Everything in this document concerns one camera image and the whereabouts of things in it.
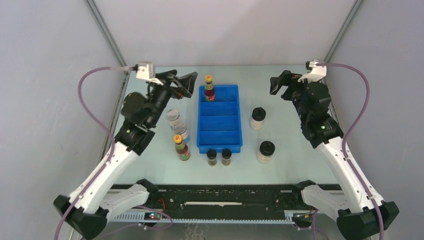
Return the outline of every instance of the bottle label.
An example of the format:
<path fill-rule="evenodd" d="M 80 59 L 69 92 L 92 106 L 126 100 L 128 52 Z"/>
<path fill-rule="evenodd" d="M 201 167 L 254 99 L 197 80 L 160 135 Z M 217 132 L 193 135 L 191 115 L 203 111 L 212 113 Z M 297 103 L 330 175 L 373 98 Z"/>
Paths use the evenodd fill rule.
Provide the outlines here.
<path fill-rule="evenodd" d="M 206 102 L 213 102 L 215 101 L 215 94 L 212 96 L 204 96 L 204 99 Z"/>
<path fill-rule="evenodd" d="M 184 154 L 178 154 L 179 159 L 181 160 L 187 160 L 190 158 L 190 152 L 186 151 Z"/>
<path fill-rule="evenodd" d="M 181 144 L 176 144 L 175 148 L 180 150 L 180 149 L 183 149 L 185 146 L 186 146 L 186 144 L 184 142 L 182 142 Z"/>
<path fill-rule="evenodd" d="M 204 89 L 206 89 L 206 90 L 212 90 L 213 88 L 214 88 L 214 85 L 212 83 L 204 85 Z"/>

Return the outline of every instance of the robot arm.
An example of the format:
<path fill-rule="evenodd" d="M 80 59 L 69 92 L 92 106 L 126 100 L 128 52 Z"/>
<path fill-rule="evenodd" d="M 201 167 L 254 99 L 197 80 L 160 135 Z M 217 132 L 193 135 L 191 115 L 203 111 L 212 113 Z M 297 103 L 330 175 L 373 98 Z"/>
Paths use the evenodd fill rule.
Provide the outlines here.
<path fill-rule="evenodd" d="M 344 133 L 338 123 L 328 114 L 331 97 L 328 87 L 319 82 L 326 76 L 325 66 L 317 66 L 319 61 L 306 62 L 310 72 L 300 75 L 288 70 L 278 77 L 271 77 L 271 95 L 276 95 L 282 86 L 287 86 L 281 98 L 291 101 L 300 118 L 300 128 L 305 138 L 326 160 L 336 177 L 344 197 L 323 191 L 308 180 L 296 184 L 294 191 L 306 205 L 315 207 L 337 222 L 342 235 L 347 240 L 361 240 L 379 232 L 376 209 L 368 197 L 360 178 L 369 187 L 381 211 L 384 229 L 387 229 L 399 213 L 394 202 L 385 202 L 365 177 L 349 148 L 348 160 L 342 152 Z"/>
<path fill-rule="evenodd" d="M 109 220 L 148 200 L 149 194 L 158 189 L 147 180 L 139 180 L 127 190 L 106 196 L 106 193 L 121 173 L 140 156 L 149 145 L 163 110 L 170 98 L 190 98 L 193 94 L 197 72 L 177 77 L 177 70 L 154 73 L 151 62 L 139 62 L 134 67 L 136 78 L 145 80 L 152 91 L 145 97 L 138 92 L 128 94 L 121 109 L 125 120 L 114 138 L 114 153 L 108 162 L 111 149 L 106 153 L 88 178 L 68 196 L 59 195 L 54 206 L 63 215 L 76 198 L 79 200 L 66 217 L 66 222 L 77 230 L 86 240 L 99 235 Z M 97 178 L 89 185 L 85 194 L 83 188 L 94 175 L 102 169 Z"/>

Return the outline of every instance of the black mount bracket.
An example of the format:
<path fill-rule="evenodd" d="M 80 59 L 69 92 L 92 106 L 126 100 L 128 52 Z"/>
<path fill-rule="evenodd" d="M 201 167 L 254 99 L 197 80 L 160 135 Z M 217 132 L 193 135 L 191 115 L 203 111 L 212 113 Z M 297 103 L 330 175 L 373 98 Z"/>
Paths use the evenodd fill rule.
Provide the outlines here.
<path fill-rule="evenodd" d="M 269 94 L 276 95 L 282 86 L 288 87 L 281 98 L 293 103 L 302 133 L 314 149 L 332 138 L 343 138 L 342 129 L 328 114 L 331 97 L 327 85 L 307 79 L 298 82 L 301 76 L 285 70 L 280 76 L 271 77 Z"/>
<path fill-rule="evenodd" d="M 155 193 L 158 187 L 147 181 L 146 179 L 138 180 L 136 184 L 142 185 L 149 193 Z M 61 216 L 64 215 L 71 203 L 69 197 L 59 195 L 53 202 L 54 207 Z M 106 227 L 108 220 L 106 218 L 109 210 L 99 207 L 93 214 L 84 213 L 82 207 L 73 207 L 66 217 L 66 222 L 80 233 L 84 239 L 91 240 L 97 237 Z"/>

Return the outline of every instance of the purple cable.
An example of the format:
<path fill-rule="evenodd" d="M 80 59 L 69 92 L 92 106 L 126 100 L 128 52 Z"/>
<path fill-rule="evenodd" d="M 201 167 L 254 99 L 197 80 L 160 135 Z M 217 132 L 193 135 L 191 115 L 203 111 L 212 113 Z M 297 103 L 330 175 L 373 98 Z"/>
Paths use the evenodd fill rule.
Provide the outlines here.
<path fill-rule="evenodd" d="M 170 223 L 168 225 L 166 225 L 166 226 L 152 227 L 152 226 L 146 226 L 146 225 L 144 225 L 145 228 L 154 229 L 154 230 L 169 229 L 174 224 L 174 221 L 172 220 L 172 218 L 168 214 L 164 213 L 163 211 L 158 211 L 158 210 L 155 210 L 153 208 L 150 208 L 150 207 L 147 207 L 147 206 L 143 206 L 143 205 L 138 205 L 138 206 L 136 206 L 136 208 L 146 209 L 146 210 L 155 212 L 157 214 L 160 214 L 162 216 L 165 216 L 170 221 Z"/>
<path fill-rule="evenodd" d="M 316 65 L 317 66 L 328 66 L 328 67 L 341 67 L 341 68 L 345 68 L 345 69 L 350 69 L 350 70 L 354 71 L 355 73 L 359 74 L 361 76 L 361 78 L 363 79 L 364 83 L 365 83 L 365 88 L 366 88 L 365 102 L 363 103 L 363 107 L 362 107 L 362 110 L 360 111 L 359 115 L 356 117 L 355 121 L 352 123 L 352 125 L 349 127 L 346 134 L 344 135 L 343 141 L 341 143 L 341 149 L 343 151 L 343 155 L 346 158 L 347 163 L 349 164 L 350 168 L 352 168 L 353 172 L 355 173 L 355 175 L 358 178 L 362 187 L 365 189 L 365 192 L 368 195 L 369 199 L 371 199 L 372 205 L 374 206 L 375 211 L 377 213 L 377 217 L 378 217 L 378 225 L 379 225 L 379 229 L 380 229 L 379 240 L 384 240 L 384 224 L 383 224 L 383 217 L 382 217 L 382 213 L 380 211 L 380 208 L 379 208 L 376 200 L 374 198 L 372 198 L 373 194 L 371 193 L 367 184 L 365 184 L 364 179 L 361 177 L 358 170 L 353 165 L 352 161 L 348 158 L 348 153 L 346 151 L 346 145 L 347 145 L 347 142 L 348 142 L 348 137 L 351 134 L 354 127 L 359 122 L 359 119 L 361 119 L 362 115 L 364 114 L 365 109 L 367 108 L 367 105 L 368 105 L 368 101 L 370 100 L 370 84 L 368 82 L 368 79 L 365 77 L 365 75 L 361 71 L 359 71 L 358 69 L 356 69 L 352 66 L 345 65 L 345 64 L 339 64 L 339 63 L 317 63 Z"/>
<path fill-rule="evenodd" d="M 327 233 L 325 231 L 323 231 L 323 230 L 321 230 L 321 229 L 319 229 L 315 226 L 315 215 L 317 214 L 317 212 L 318 212 L 318 209 L 315 210 L 315 212 L 312 214 L 313 239 L 317 240 L 317 231 L 318 231 L 318 232 L 322 233 L 322 235 L 324 235 L 327 240 L 330 240 L 329 236 L 327 235 Z"/>
<path fill-rule="evenodd" d="M 79 98 L 79 102 L 81 103 L 82 107 L 84 108 L 84 110 L 87 112 L 87 114 L 98 124 L 100 125 L 100 127 L 107 132 L 107 135 L 110 139 L 111 144 L 111 148 L 110 148 L 110 154 L 107 157 L 106 162 L 99 168 L 99 170 L 94 174 L 94 176 L 90 179 L 90 181 L 88 181 L 88 183 L 84 186 L 84 188 L 81 190 L 81 192 L 78 194 L 78 196 L 73 200 L 73 202 L 69 205 L 69 207 L 66 209 L 66 211 L 63 213 L 62 218 L 59 221 L 59 224 L 57 225 L 56 228 L 56 232 L 54 233 L 54 240 L 58 240 L 59 238 L 59 233 L 61 231 L 62 225 L 65 222 L 65 219 L 67 218 L 69 212 L 72 210 L 72 208 L 75 206 L 75 204 L 77 204 L 78 200 L 80 199 L 79 196 L 83 195 L 87 189 L 91 186 L 91 184 L 97 179 L 97 177 L 102 173 L 102 171 L 106 168 L 106 163 L 111 161 L 111 158 L 114 154 L 115 151 L 115 144 L 113 144 L 114 142 L 114 135 L 112 134 L 112 132 L 108 129 L 108 127 L 106 127 L 99 119 L 97 119 L 96 116 L 94 116 L 94 114 L 89 110 L 89 108 L 87 107 L 86 103 L 83 100 L 83 96 L 82 96 L 82 86 L 83 86 L 83 82 L 84 80 L 92 73 L 95 72 L 99 72 L 102 70 L 117 70 L 117 71 L 126 71 L 128 69 L 130 69 L 131 67 L 128 66 L 122 66 L 122 67 L 110 67 L 110 66 L 104 66 L 104 67 L 98 67 L 95 68 L 89 72 L 87 72 L 86 74 L 84 74 L 84 76 L 81 77 L 81 80 L 79 80 L 78 83 L 78 98 Z"/>
<path fill-rule="evenodd" d="M 330 240 L 329 236 L 327 235 L 327 233 L 317 227 L 315 227 L 315 214 L 318 212 L 318 210 L 316 210 L 313 214 L 312 214 L 312 230 L 313 230 L 313 239 L 317 240 L 317 233 L 316 231 L 322 233 L 322 235 L 324 235 L 324 237 L 327 240 Z M 303 230 L 311 230 L 309 227 L 299 227 L 296 223 L 294 224 L 294 227 L 297 228 L 299 231 L 303 231 Z"/>

